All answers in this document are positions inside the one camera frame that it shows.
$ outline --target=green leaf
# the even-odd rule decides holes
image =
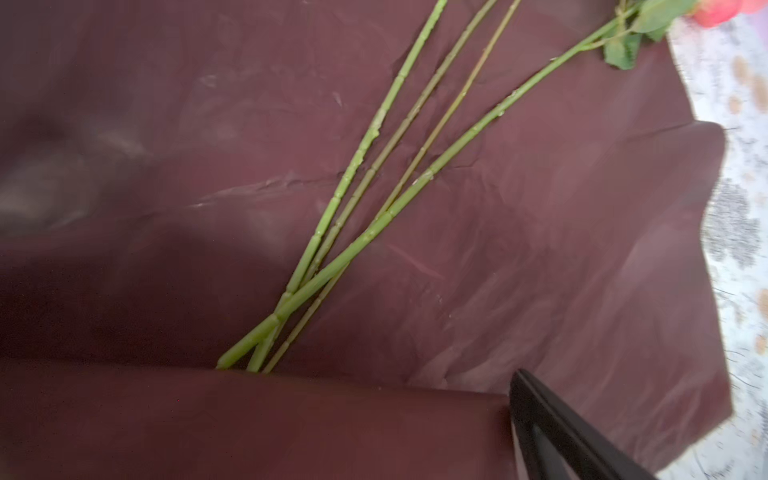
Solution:
[[[671,22],[667,23],[661,28],[657,28],[656,30],[647,31],[645,36],[653,41],[660,41],[667,34],[667,30],[669,30],[670,25],[672,25]]]
[[[632,23],[632,31],[648,33],[663,28],[696,6],[697,0],[645,0]]]
[[[621,70],[631,70],[637,60],[637,51],[640,49],[642,37],[638,33],[632,33],[605,42],[603,47],[605,63]]]

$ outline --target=patterned tablecloth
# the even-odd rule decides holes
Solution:
[[[739,17],[668,36],[697,118],[726,129],[727,152],[701,231],[731,377],[733,416],[659,474],[768,478],[768,53]]]

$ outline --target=table surface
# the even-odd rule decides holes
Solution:
[[[733,415],[659,477],[768,478],[768,53],[743,16],[710,30],[680,19],[668,39],[695,115],[727,133],[701,240]]]

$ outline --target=flower stem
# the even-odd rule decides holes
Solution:
[[[464,82],[462,89],[459,91],[458,95],[456,95],[456,98],[454,99],[453,103],[451,103],[451,106],[448,107],[448,110],[446,110],[445,113],[442,115],[442,118],[440,118],[440,121],[437,123],[435,128],[432,129],[432,133],[429,134],[429,137],[427,137],[422,147],[419,148],[419,152],[413,158],[408,168],[406,168],[406,172],[402,175],[402,177],[400,177],[400,181],[397,183],[397,185],[395,185],[395,188],[392,189],[392,193],[389,194],[389,197],[386,199],[382,207],[379,209],[379,212],[376,214],[376,217],[374,217],[373,219],[374,222],[378,220],[378,218],[381,217],[382,214],[392,206],[392,203],[395,201],[398,195],[400,195],[400,191],[402,190],[403,186],[405,186],[406,182],[413,174],[413,171],[418,167],[419,163],[422,161],[427,151],[429,151],[429,148],[432,146],[432,144],[435,143],[435,139],[438,137],[438,135],[440,135],[440,132],[444,128],[445,124],[448,123],[448,120],[451,118],[451,116],[456,111],[458,106],[464,101],[464,98],[467,96],[467,92],[469,92],[469,88],[472,86],[472,83],[474,83],[475,79],[480,73],[482,66],[488,60],[488,56],[491,54],[491,51],[493,51],[493,48],[495,47],[499,37],[502,36],[502,32],[507,27],[507,24],[509,23],[513,14],[515,13],[515,10],[517,10],[517,7],[519,4],[520,4],[520,0],[514,0],[512,4],[509,6],[509,9],[507,10],[506,15],[504,15],[504,18],[502,18],[501,23],[498,24],[496,31],[494,31],[493,36],[491,36],[491,39],[488,41],[488,44],[483,49],[482,55],[480,55],[480,59],[478,59],[477,63],[475,64],[475,67],[472,69],[472,72],[467,77],[467,80]],[[320,304],[323,303],[326,296],[328,296],[328,293],[330,293],[330,291],[336,285],[336,282],[339,281],[339,278],[344,274],[348,266],[349,264],[345,265],[344,268],[342,268],[341,271],[339,271],[323,287],[323,291],[312,302],[312,306],[310,307],[310,309],[307,310],[306,313],[304,313],[304,316],[301,318],[299,323],[297,323],[297,325],[293,327],[293,331],[290,333],[286,341],[283,342],[283,345],[280,346],[280,349],[278,349],[275,355],[272,357],[272,359],[270,360],[270,363],[266,366],[264,370],[265,373],[272,371],[272,368],[274,368],[277,362],[280,361],[280,358],[288,350],[288,347],[290,346],[290,344],[296,339],[296,337],[298,337],[299,333],[301,333],[301,330],[304,328],[307,322],[310,321],[310,318],[312,317],[312,315],[320,307]]]
[[[301,279],[304,278],[304,273],[309,267],[310,262],[312,261],[312,258],[314,257],[318,246],[320,245],[320,241],[323,238],[323,235],[325,235],[325,232],[328,229],[328,225],[331,223],[333,215],[336,213],[336,209],[341,203],[341,199],[344,197],[344,194],[349,188],[349,185],[352,183],[352,179],[355,177],[355,172],[357,172],[358,167],[362,163],[362,160],[370,148],[371,143],[373,143],[373,140],[379,136],[379,129],[384,122],[384,117],[386,117],[389,108],[395,101],[395,97],[400,91],[403,82],[406,80],[408,73],[411,71],[411,68],[416,61],[416,58],[419,56],[419,53],[421,52],[424,43],[429,37],[429,34],[432,33],[432,29],[435,27],[435,23],[437,23],[438,18],[440,18],[440,15],[445,8],[446,2],[447,0],[437,0],[435,7],[432,9],[432,13],[430,14],[429,18],[427,18],[427,21],[422,27],[419,36],[414,41],[411,50],[408,52],[406,60],[403,62],[402,67],[400,67],[400,71],[392,81],[392,85],[389,87],[389,92],[387,92],[387,95],[384,98],[384,102],[382,102],[379,110],[376,112],[376,115],[373,116],[371,124],[368,126],[368,131],[366,131],[366,134],[363,135],[362,140],[360,141],[360,144],[352,157],[352,160],[349,162],[349,166],[346,168],[344,175],[339,181],[339,185],[333,192],[333,198],[331,198],[330,202],[328,202],[326,211],[323,212],[323,215],[320,218],[320,222],[318,222],[317,227],[315,228],[314,235],[312,235],[312,238],[310,238],[309,243],[306,245],[304,253],[299,260],[299,264],[296,266],[296,269],[293,271],[293,275],[291,275],[290,280],[286,285],[285,293],[283,293],[283,295],[280,297],[281,302],[288,300],[300,287]],[[283,328],[284,321],[284,319],[281,321],[277,327],[277,331],[274,334],[269,335],[269,341],[262,342],[259,345],[259,348],[257,348],[256,352],[253,353],[253,358],[250,362],[248,362],[247,369],[249,371],[258,372],[259,368],[261,367],[261,363],[264,361],[267,353],[272,348],[272,344],[274,343],[275,338],[277,338],[277,335],[280,334],[280,330]]]
[[[475,30],[475,27],[478,26],[480,21],[485,17],[485,14],[488,13],[496,1],[497,0],[488,0],[482,6],[482,8],[478,10],[472,20],[467,24],[467,27],[462,32],[461,36],[458,37],[458,40],[453,45],[451,51],[448,53],[448,55],[445,56],[445,60],[442,61],[435,74],[432,76],[432,78],[429,79],[429,83],[426,85],[426,87],[424,87],[424,90],[422,90],[421,95],[419,95],[419,99],[416,101],[413,107],[411,107],[411,111],[408,112],[408,115],[402,121],[395,134],[392,136],[392,138],[389,139],[386,146],[384,147],[384,150],[382,150],[376,160],[368,168],[365,176],[360,182],[360,185],[357,186],[354,193],[350,197],[349,202],[347,202],[344,210],[342,210],[342,213],[339,215],[339,218],[336,219],[336,223],[333,224],[333,227],[331,227],[330,230],[328,230],[328,235],[326,235],[325,239],[323,240],[323,244],[320,245],[320,248],[317,250],[315,257],[312,259],[312,263],[310,263],[309,269],[307,269],[306,273],[304,274],[304,278],[301,281],[301,286],[309,282],[310,279],[315,276],[315,273],[319,269],[320,264],[323,262],[323,259],[330,251],[333,242],[336,240],[336,237],[339,236],[339,232],[344,227],[344,224],[349,218],[349,215],[352,214],[352,211],[357,206],[357,203],[360,201],[362,195],[366,192],[371,181],[373,181],[376,173],[378,173],[379,169],[384,164],[389,154],[392,153],[392,150],[394,150],[395,146],[398,144],[398,142],[400,142],[402,136],[411,126],[411,123],[416,118],[416,115],[418,115],[421,111],[429,95],[431,95],[432,91],[435,90],[435,87],[440,82],[440,80],[442,80],[443,75],[445,75],[445,72],[451,66],[451,63],[453,63],[456,55],[458,55],[458,53],[464,47],[464,43],[467,42],[469,35],[472,34],[472,32]]]
[[[637,4],[628,9],[628,12],[637,11]],[[586,38],[578,42],[564,54],[550,61],[539,72],[529,78],[523,85],[517,90],[513,91],[510,95],[499,102],[493,107],[483,118],[477,123],[472,125],[461,137],[458,138],[447,150],[445,150],[432,165],[427,168],[423,174],[416,179],[415,182],[403,192],[403,194],[395,200],[392,206],[384,212],[384,214],[357,239],[355,239],[338,257],[336,257],[331,263],[324,269],[319,271],[309,282],[303,287],[298,289],[283,305],[276,309],[275,312],[267,317],[270,320],[272,316],[276,316],[281,322],[283,322],[291,313],[295,312],[300,306],[304,304],[312,295],[317,293],[329,280],[331,280],[339,271],[341,271],[346,264],[352,261],[355,256],[365,248],[366,245],[371,243],[384,228],[389,225],[390,222],[399,214],[403,208],[426,186],[427,183],[437,174],[448,162],[464,148],[472,139],[474,139],[483,128],[487,127],[493,120],[502,116],[504,112],[510,108],[517,100],[519,100],[525,93],[533,88],[538,82],[546,78],[547,75],[552,73],[555,69],[563,65],[566,61],[570,60],[580,51],[582,51],[585,45],[589,45],[593,41],[598,40],[605,35],[612,28],[615,28],[617,24],[616,19],[612,19],[607,24],[600,27],[598,30],[592,32]],[[248,346],[248,342],[243,342],[245,339],[239,341],[235,346],[228,350],[222,356],[228,359],[234,358],[232,362],[237,361],[242,355],[244,355],[250,347],[255,345],[253,342]]]

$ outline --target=white marble surface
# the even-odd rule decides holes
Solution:
[[[659,473],[663,480],[768,478],[768,53],[738,17],[668,36],[697,118],[722,124],[727,152],[701,239],[720,314],[733,415]]]

